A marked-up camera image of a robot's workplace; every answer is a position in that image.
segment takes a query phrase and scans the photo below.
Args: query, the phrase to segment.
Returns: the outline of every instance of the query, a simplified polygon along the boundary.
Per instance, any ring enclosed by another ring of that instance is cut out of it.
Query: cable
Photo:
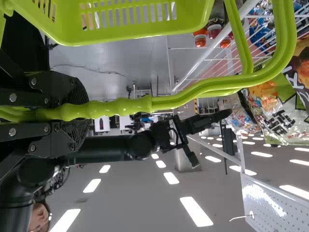
[[[88,68],[87,66],[81,66],[81,65],[73,65],[73,64],[58,64],[58,65],[55,65],[53,67],[51,67],[51,70],[56,68],[56,67],[62,67],[62,66],[68,66],[68,67],[72,67],[72,68],[82,68],[82,69],[85,69],[87,71],[91,71],[91,72],[94,72],[94,73],[102,73],[102,74],[117,74],[119,76],[122,76],[122,77],[129,77],[131,79],[137,79],[137,77],[133,77],[133,76],[126,76],[126,75],[123,75],[119,72],[116,72],[116,71],[100,71],[100,68],[97,68],[97,69],[90,69]]]

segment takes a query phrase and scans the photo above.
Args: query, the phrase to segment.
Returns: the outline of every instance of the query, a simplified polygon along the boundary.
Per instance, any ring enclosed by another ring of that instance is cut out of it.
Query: snack bag
[[[308,114],[283,74],[242,92],[263,130],[266,143],[309,145]]]
[[[242,106],[237,93],[220,98],[218,105],[220,110],[233,110],[232,114],[225,120],[232,126],[232,130],[235,134],[253,134],[261,130]]]

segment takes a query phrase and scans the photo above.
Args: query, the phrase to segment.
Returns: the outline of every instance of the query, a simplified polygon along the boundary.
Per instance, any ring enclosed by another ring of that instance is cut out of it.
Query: white pegboard
[[[309,202],[241,174],[246,222],[257,232],[309,232]]]

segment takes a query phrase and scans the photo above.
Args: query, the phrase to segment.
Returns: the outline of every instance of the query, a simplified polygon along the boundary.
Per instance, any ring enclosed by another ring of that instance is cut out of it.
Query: metal bracket
[[[77,80],[76,77],[55,71],[37,72],[28,75],[30,87],[49,95],[52,98],[53,108],[61,105],[60,100],[74,90]]]
[[[0,105],[49,107],[50,103],[50,97],[46,94],[0,88]]]
[[[0,123],[0,142],[46,136],[50,131],[48,123]]]
[[[27,152],[41,158],[57,158],[75,151],[75,142],[61,129],[60,122],[51,124],[51,133],[28,145]]]

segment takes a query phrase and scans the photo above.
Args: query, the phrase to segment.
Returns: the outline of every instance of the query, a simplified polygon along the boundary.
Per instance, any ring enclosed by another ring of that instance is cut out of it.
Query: screw
[[[15,93],[12,93],[12,94],[10,95],[10,101],[11,101],[11,102],[15,102],[16,99],[17,99],[17,95],[16,95]]]
[[[15,128],[11,128],[10,131],[9,131],[9,135],[11,137],[15,136],[16,135],[16,129]]]
[[[55,132],[58,132],[60,130],[59,126],[55,126]]]
[[[33,86],[35,86],[35,85],[37,84],[37,79],[36,79],[36,78],[33,78],[33,79],[31,80],[31,84],[32,84]]]
[[[37,149],[37,147],[34,144],[32,144],[30,147],[30,151],[35,151],[35,149]]]

